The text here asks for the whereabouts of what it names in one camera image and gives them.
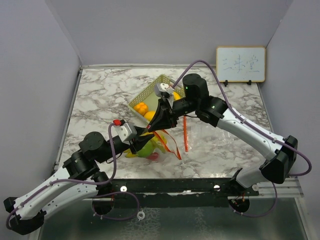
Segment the green lime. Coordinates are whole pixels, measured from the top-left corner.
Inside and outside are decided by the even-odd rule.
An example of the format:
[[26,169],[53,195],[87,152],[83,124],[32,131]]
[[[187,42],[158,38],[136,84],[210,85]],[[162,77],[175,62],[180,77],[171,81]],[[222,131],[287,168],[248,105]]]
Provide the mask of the green lime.
[[149,140],[144,147],[137,152],[138,157],[148,158],[154,152],[155,147],[151,140]]

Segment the yellow banana bunch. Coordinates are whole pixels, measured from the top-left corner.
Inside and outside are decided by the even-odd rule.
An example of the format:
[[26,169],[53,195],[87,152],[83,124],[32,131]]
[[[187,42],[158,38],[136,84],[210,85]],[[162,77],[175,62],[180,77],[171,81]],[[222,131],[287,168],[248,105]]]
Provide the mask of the yellow banana bunch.
[[[167,143],[167,140],[162,134],[155,135],[150,141],[152,141],[154,146],[153,152],[157,152],[159,155],[166,153],[165,144]],[[132,154],[130,149],[127,149],[124,153],[126,158],[140,158],[137,153]]]

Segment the clear zip bag red zipper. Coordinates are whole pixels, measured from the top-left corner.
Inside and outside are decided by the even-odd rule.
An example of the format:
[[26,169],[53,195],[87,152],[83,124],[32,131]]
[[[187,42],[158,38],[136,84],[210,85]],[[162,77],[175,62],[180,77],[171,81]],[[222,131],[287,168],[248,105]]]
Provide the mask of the clear zip bag red zipper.
[[158,162],[162,161],[166,157],[170,157],[170,156],[175,156],[178,160],[182,159],[176,140],[167,131],[158,130],[153,132],[153,134],[154,136],[158,134],[162,134],[167,141],[167,143],[164,145],[166,152],[161,153],[159,159],[156,161]]

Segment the red apple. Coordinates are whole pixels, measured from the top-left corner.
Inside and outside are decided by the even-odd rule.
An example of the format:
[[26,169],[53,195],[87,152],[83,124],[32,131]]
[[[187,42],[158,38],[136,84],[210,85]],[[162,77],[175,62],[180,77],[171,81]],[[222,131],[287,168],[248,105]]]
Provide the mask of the red apple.
[[153,152],[152,154],[150,154],[148,157],[146,157],[148,160],[151,161],[157,161],[160,157],[160,154],[158,152]]

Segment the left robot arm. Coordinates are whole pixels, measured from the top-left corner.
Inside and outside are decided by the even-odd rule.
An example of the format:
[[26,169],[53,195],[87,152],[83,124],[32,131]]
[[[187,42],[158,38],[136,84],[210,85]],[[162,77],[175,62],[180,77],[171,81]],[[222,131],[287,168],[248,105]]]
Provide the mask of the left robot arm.
[[113,159],[126,150],[141,150],[154,134],[126,123],[129,136],[118,134],[109,140],[97,131],[88,133],[74,152],[51,177],[20,197],[8,197],[3,204],[9,213],[6,228],[20,235],[39,229],[58,211],[86,198],[106,197],[112,191],[114,175],[107,176],[98,163]]

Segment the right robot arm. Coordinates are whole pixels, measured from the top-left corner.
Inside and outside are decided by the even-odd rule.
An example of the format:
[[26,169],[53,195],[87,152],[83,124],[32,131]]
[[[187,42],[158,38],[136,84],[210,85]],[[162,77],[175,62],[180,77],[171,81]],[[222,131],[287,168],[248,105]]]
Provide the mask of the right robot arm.
[[226,101],[209,94],[207,81],[196,73],[182,79],[185,96],[174,100],[174,89],[166,83],[157,83],[155,94],[159,97],[155,115],[149,123],[149,132],[167,130],[177,126],[179,117],[194,112],[202,122],[225,130],[252,146],[264,158],[263,163],[240,168],[232,176],[228,187],[240,196],[251,186],[270,181],[282,184],[297,158],[294,152],[298,141],[274,134],[241,116]]

